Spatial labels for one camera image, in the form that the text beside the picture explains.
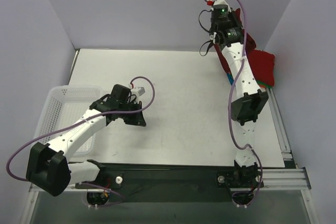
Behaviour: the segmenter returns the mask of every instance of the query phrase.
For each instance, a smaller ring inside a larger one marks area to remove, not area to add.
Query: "screw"
[[[118,185],[120,185],[122,183],[122,177],[118,176],[116,177],[116,181],[115,181]]]
[[[224,183],[224,180],[225,180],[224,176],[219,176],[218,177],[218,182],[219,183],[221,183],[221,184]]]

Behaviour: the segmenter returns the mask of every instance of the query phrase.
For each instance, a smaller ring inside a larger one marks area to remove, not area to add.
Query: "white plastic basket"
[[[49,91],[35,137],[59,130],[74,124],[95,100],[102,97],[103,90],[98,86],[58,86]],[[54,136],[40,140],[45,144]],[[95,136],[89,138],[74,154],[87,155],[93,149]]]

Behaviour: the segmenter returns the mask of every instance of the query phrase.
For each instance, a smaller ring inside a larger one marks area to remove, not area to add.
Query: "wall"
[[[1,223],[18,223],[29,183],[5,172],[10,154],[30,140],[48,90],[65,84],[75,54],[48,0],[0,0]],[[28,152],[12,169],[25,176]]]
[[[335,12],[335,0],[291,0],[266,47],[276,55],[276,98],[321,223],[336,219]]]
[[[241,0],[264,48],[290,0]],[[199,50],[203,0],[50,0],[76,48]],[[203,23],[209,27],[209,14]]]

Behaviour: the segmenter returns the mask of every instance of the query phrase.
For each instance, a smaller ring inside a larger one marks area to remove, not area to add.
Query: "white wall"
[[[275,94],[321,223],[336,211],[336,0],[291,0],[266,50],[276,55]]]
[[[264,48],[290,0],[241,0]],[[76,48],[199,50],[203,0],[50,0]],[[209,14],[204,14],[209,27]]]
[[[30,140],[50,88],[66,84],[75,54],[48,0],[0,0],[1,223],[18,223],[29,183],[5,172],[10,154]],[[13,171],[25,176],[28,152]]]

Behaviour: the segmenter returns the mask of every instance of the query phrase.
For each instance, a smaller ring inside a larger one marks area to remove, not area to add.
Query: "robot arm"
[[[142,108],[139,96],[144,88],[127,88],[115,85],[111,94],[95,101],[76,122],[85,121],[46,144],[36,143],[30,150],[26,178],[53,196],[61,194],[68,185],[99,180],[104,183],[104,166],[93,160],[70,163],[76,150],[96,132],[112,121],[122,118],[125,124],[146,126],[142,112],[135,114],[106,114],[86,120],[91,116],[110,111],[135,111]]]
[[[257,84],[246,55],[243,53],[244,33],[241,22],[235,16],[235,12],[230,8],[225,0],[216,0],[211,8],[211,40],[213,44],[218,44],[222,50],[233,78],[242,66],[243,69],[236,82],[236,98],[231,103],[232,120],[240,125],[240,130],[236,133],[239,146],[246,144],[254,146],[254,129],[258,119],[258,114],[263,109],[268,100],[267,92],[262,92]],[[256,163],[256,158],[252,151],[237,150],[236,163],[240,167],[251,167]]]

